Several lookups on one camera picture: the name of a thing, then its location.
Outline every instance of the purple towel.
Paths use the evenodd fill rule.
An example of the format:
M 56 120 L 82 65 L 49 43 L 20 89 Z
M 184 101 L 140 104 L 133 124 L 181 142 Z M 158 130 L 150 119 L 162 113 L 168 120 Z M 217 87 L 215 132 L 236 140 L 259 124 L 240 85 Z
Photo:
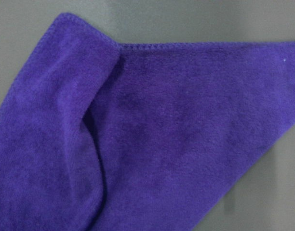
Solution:
M 0 106 L 0 231 L 189 231 L 295 123 L 295 41 L 117 43 L 59 14 Z

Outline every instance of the gray table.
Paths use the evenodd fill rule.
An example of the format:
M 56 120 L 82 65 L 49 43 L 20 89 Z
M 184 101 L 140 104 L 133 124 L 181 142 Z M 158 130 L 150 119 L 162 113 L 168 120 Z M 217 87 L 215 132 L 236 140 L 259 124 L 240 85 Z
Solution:
M 0 103 L 49 24 L 66 11 L 117 42 L 295 40 L 293 0 L 0 0 Z M 295 231 L 295 126 L 195 231 Z

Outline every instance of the microfiber cloth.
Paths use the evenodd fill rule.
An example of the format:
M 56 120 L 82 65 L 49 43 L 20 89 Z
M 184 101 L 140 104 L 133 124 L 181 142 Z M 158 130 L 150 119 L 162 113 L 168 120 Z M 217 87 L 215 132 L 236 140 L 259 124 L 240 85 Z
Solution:
M 295 124 L 295 41 L 118 43 L 60 13 L 0 105 L 0 231 L 190 231 Z

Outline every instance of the gray surface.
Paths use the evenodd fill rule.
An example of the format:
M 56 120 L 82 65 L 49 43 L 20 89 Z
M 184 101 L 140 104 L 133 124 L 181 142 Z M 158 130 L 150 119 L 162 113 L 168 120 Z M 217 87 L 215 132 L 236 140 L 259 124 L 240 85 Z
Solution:
M 125 43 L 295 40 L 295 1 L 0 0 L 0 103 L 60 12 Z M 295 231 L 295 126 L 195 231 Z

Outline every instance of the towel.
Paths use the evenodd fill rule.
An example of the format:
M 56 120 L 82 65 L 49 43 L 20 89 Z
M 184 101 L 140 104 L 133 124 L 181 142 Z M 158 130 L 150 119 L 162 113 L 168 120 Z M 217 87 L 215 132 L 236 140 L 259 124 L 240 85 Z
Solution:
M 295 41 L 118 43 L 60 13 L 0 105 L 0 231 L 190 231 L 295 124 Z

